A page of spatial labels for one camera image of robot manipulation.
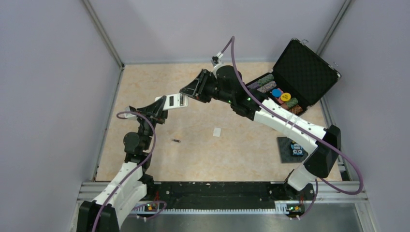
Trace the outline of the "white remote control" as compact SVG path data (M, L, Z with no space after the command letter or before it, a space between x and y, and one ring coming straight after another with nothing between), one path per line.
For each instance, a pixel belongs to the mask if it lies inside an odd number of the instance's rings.
M175 94L163 95L163 96L156 97L155 101L154 101L154 104L156 106L162 107L163 111L188 107L189 100L188 100L188 97L186 95L184 95L185 105L184 106L179 106L179 95L180 95L180 93L175 93Z

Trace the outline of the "white battery cover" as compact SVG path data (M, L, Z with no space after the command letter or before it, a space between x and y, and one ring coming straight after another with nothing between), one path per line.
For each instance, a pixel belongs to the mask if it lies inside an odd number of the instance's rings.
M215 127L213 131L213 136L220 137L220 135L221 135L221 128Z

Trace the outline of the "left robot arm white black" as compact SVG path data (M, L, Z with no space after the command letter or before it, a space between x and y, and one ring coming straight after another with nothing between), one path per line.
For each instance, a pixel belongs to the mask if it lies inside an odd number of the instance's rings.
M116 117L122 120L136 118L139 127L123 138L126 157L113 180L97 197L80 205L78 232L118 232L137 203L154 196L154 185L141 179L156 147L155 127L167 118L166 101L167 97L161 96L146 107L129 107L117 113Z

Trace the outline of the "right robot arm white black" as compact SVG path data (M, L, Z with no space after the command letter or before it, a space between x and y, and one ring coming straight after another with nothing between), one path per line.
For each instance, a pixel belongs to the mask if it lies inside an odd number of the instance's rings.
M308 157L285 181L283 192L289 199L297 199L316 178L327 178L339 156L338 128L312 124L265 94L248 89L233 66L225 65L213 72L203 69L179 92L204 103L212 99L228 103L236 114L271 127L301 145Z

